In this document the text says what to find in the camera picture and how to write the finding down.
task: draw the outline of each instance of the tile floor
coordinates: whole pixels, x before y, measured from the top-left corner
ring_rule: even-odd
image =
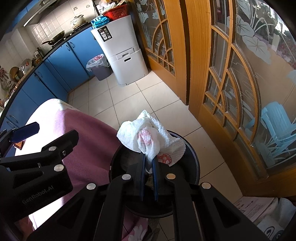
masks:
[[[118,85],[114,74],[102,81],[94,77],[72,91],[68,103],[116,130],[147,110],[193,146],[200,162],[200,182],[210,182],[232,203],[242,197],[227,164],[188,106],[154,72],[124,87]],[[162,218],[159,228],[157,241],[174,241],[172,216]]]

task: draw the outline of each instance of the wok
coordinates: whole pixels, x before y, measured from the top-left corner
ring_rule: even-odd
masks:
[[[42,44],[48,43],[49,45],[54,45],[57,43],[59,40],[61,40],[65,35],[65,31],[60,32],[58,35],[54,36],[52,40],[45,41]]]

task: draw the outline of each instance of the black label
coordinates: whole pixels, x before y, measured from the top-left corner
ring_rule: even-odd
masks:
[[[99,28],[98,29],[98,32],[99,32],[99,34],[100,34],[100,36],[101,36],[101,38],[102,38],[102,40],[104,42],[106,42],[107,40],[109,40],[109,39],[112,38],[112,36],[111,36],[111,34],[110,34],[107,26],[104,26],[102,28]]]

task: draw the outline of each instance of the red plastic basket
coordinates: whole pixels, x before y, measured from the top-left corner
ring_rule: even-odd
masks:
[[[118,7],[114,7],[103,14],[104,16],[110,18],[110,20],[116,20],[119,18],[126,17],[128,15],[128,5],[124,4]]]

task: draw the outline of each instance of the kitchen counter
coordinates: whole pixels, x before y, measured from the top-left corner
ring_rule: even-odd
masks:
[[[44,62],[44,60],[46,60],[53,52],[55,52],[58,48],[60,48],[64,43],[66,43],[67,41],[69,41],[71,38],[75,37],[76,35],[78,35],[79,33],[83,32],[84,30],[86,30],[87,28],[91,27],[91,23],[87,24],[85,27],[83,27],[82,29],[80,29],[79,31],[73,33],[71,36],[69,36],[67,39],[65,39],[64,41],[62,41],[60,44],[58,44],[57,46],[55,46],[54,48],[52,48],[43,58],[43,60],[38,63],[38,65],[34,68],[31,68],[31,70],[17,83],[15,89],[13,90],[12,95],[9,98],[9,101],[7,102],[5,108],[2,110],[1,112],[1,116],[0,116],[0,126],[2,125],[4,118],[7,114],[7,111],[9,110],[12,102],[14,101],[15,97],[17,96],[19,90],[22,88],[22,86],[26,83],[27,79],[37,70],[37,68]]]

